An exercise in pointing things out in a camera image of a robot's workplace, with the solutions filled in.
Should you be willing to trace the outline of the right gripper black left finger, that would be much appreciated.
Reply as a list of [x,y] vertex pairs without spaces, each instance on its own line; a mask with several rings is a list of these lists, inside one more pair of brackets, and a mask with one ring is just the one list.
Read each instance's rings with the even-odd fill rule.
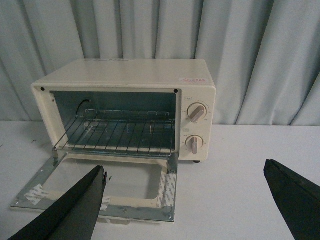
[[97,165],[11,240],[90,240],[100,213],[108,173]]

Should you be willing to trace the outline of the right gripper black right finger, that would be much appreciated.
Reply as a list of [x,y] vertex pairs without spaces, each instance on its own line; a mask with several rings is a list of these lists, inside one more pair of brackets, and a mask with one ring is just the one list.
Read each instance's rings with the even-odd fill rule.
[[294,239],[318,240],[320,187],[273,159],[265,161],[263,172]]

